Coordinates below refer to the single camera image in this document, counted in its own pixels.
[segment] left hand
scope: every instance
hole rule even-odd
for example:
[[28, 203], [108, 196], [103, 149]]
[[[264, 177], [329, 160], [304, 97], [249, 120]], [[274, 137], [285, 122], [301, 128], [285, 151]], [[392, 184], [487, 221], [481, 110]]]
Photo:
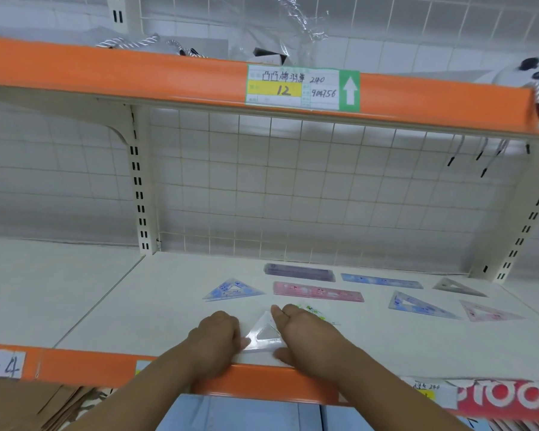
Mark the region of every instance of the left hand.
[[203, 319], [181, 343], [193, 368], [193, 379], [215, 377], [249, 344], [240, 336], [240, 322], [225, 311]]

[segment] forearm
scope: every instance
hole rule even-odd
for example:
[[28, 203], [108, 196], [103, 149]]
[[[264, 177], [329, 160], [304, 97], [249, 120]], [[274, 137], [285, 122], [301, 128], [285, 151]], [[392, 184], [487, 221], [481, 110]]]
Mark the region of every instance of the forearm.
[[154, 431], [181, 391], [192, 382], [189, 361], [182, 342], [70, 425], [68, 431]]
[[338, 387], [375, 431], [467, 431], [438, 404], [359, 348], [340, 362]]

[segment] hand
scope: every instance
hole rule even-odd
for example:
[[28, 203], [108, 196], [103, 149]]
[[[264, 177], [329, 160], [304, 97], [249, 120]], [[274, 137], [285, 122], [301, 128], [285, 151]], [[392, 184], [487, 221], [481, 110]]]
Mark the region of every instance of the hand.
[[193, 367], [193, 380], [215, 377], [249, 344], [240, 336], [240, 322], [225, 311], [203, 319], [181, 345]]
[[288, 346], [275, 350], [273, 356], [304, 374], [337, 384], [344, 360], [357, 347], [329, 322], [293, 304], [283, 310], [271, 306], [271, 314]]

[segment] red sign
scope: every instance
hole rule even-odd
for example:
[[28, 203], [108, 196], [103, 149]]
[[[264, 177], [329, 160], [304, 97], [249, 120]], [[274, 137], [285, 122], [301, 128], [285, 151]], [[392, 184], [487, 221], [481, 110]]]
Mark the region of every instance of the red sign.
[[539, 421], [539, 381], [476, 381], [460, 388], [458, 412], [465, 417]]

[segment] pink ruler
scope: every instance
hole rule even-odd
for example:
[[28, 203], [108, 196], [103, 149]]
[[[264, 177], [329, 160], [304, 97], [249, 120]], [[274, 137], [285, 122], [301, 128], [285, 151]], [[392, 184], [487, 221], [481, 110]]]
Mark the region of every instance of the pink ruler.
[[273, 283], [274, 295], [286, 295], [288, 297], [333, 299], [334, 301], [363, 302], [360, 292], [351, 290], [328, 289], [326, 287], [306, 286], [305, 284]]

